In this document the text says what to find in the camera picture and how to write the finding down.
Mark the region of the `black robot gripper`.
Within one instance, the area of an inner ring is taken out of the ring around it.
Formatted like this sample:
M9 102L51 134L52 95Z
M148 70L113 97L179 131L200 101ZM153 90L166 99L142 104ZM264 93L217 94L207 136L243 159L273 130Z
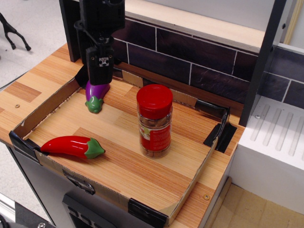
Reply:
M78 43L105 45L112 34L125 27L124 0L81 0L80 20L74 23ZM90 84L109 84L113 78L114 50L111 46L86 49L86 65Z

